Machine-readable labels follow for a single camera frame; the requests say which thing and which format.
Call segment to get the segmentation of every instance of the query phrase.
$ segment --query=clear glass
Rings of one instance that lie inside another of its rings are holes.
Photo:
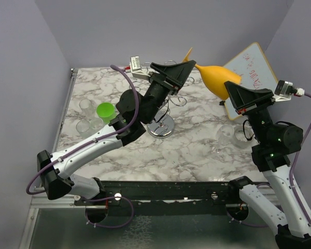
[[[79,133],[79,135],[84,139],[94,134],[93,130],[90,127],[90,122],[88,122],[85,119],[79,121],[76,124],[76,130]]]
[[[79,102],[79,108],[81,108],[83,114],[87,118],[93,118],[95,116],[95,107],[88,99],[83,99]]]
[[[90,128],[94,133],[98,132],[104,127],[104,122],[101,118],[94,118],[90,121]]]
[[[253,131],[249,127],[245,127],[245,136],[252,137]],[[248,141],[246,137],[244,136],[243,127],[242,126],[236,126],[234,129],[234,135],[233,135],[233,141],[232,143],[241,149],[247,148],[252,141]]]
[[[231,125],[224,124],[217,132],[216,138],[220,145],[231,143],[234,135],[234,128]]]

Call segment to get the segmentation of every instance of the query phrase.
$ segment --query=clear plastic cup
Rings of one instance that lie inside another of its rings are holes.
[[[79,102],[79,108],[81,108],[83,114],[87,118],[93,118],[95,116],[95,107],[88,99],[83,99]]]
[[[90,122],[88,122],[85,119],[79,121],[76,124],[76,130],[79,133],[79,135],[84,139],[94,134],[93,130],[90,127]]]
[[[94,131],[94,133],[98,132],[103,127],[104,127],[104,122],[101,118],[94,118],[90,121],[90,128],[91,130]]]
[[[234,128],[231,125],[224,124],[220,127],[216,134],[216,139],[220,145],[227,145],[231,143],[234,135]]]

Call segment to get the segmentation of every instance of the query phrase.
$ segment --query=red writing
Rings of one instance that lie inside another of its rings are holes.
[[[248,53],[245,53],[243,55],[243,59],[246,60],[246,61],[250,60],[250,55]]]
[[[259,81],[259,76],[258,74],[256,73],[255,70],[251,70],[250,73],[250,79],[253,80],[253,87],[257,90],[260,88],[261,86],[261,82]]]

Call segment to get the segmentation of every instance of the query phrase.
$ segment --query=screw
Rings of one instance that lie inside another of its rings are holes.
[[[217,193],[213,192],[213,193],[211,194],[211,198],[212,198],[213,200],[218,199]]]

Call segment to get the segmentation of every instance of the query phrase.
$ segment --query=whiteboard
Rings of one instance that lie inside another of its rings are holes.
[[[252,43],[224,67],[240,75],[241,86],[245,88],[253,90],[267,88],[274,92],[278,84],[258,43]],[[234,120],[241,116],[237,114],[229,98],[226,99],[224,105],[229,119]]]

